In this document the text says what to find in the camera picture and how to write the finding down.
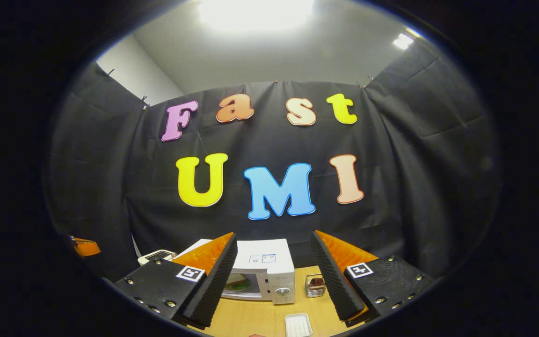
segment microwave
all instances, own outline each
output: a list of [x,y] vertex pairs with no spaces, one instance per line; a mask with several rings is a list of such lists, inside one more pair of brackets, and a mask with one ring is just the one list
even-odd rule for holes
[[[178,256],[209,241],[201,239]],[[295,303],[295,267],[286,239],[237,241],[237,246],[238,254],[222,297]]]

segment black fabric backdrop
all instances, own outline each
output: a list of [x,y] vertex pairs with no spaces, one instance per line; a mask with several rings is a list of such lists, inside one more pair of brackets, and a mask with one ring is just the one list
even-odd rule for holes
[[[99,243],[87,258],[113,281],[138,264],[131,233],[143,254],[181,251],[201,237],[236,232],[241,240],[286,237],[295,267],[315,264],[308,239],[321,230],[370,250],[397,254],[440,277],[485,234],[501,181],[493,126],[479,94],[444,55],[419,41],[364,89],[325,82],[248,83],[188,94],[142,111],[139,98],[92,64],[58,115],[45,189],[58,231]],[[326,98],[353,100],[357,122],[336,120]],[[219,102],[251,97],[254,115],[221,124]],[[293,126],[286,100],[307,98],[317,122]],[[197,100],[178,140],[160,140],[166,109]],[[196,156],[195,187],[209,186],[208,154],[226,153],[224,191],[210,207],[178,196],[175,163]],[[329,159],[357,157],[365,197],[336,202],[340,188]],[[312,166],[315,213],[249,220],[251,192],[242,174],[265,166],[278,183],[287,167]]]

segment ceiling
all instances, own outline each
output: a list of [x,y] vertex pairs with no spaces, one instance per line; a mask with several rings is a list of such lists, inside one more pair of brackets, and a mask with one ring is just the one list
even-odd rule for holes
[[203,23],[199,2],[189,0],[133,33],[185,94],[274,79],[365,85],[403,52],[392,42],[406,25],[350,0],[315,0],[295,28],[236,32]]

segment blue letter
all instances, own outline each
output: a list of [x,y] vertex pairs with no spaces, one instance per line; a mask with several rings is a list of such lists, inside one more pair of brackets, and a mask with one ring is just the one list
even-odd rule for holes
[[286,208],[288,198],[291,198],[291,206],[288,208],[290,215],[305,215],[315,211],[309,195],[309,172],[311,165],[298,163],[292,164],[282,185],[279,186],[267,167],[251,167],[244,171],[244,176],[251,183],[251,199],[253,210],[248,213],[251,220],[263,220],[270,216],[265,209],[264,200],[268,201],[272,211],[277,216],[282,216]]

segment table surface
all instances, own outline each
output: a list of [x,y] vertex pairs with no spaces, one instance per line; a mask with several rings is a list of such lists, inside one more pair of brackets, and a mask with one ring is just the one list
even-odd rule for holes
[[313,337],[328,337],[361,326],[347,328],[336,315],[334,304],[328,291],[320,297],[305,296],[306,275],[319,273],[319,267],[295,269],[295,303],[274,305],[271,301],[247,301],[220,299],[218,308],[211,321],[211,327],[199,330],[216,337],[286,337],[286,315],[309,315]]

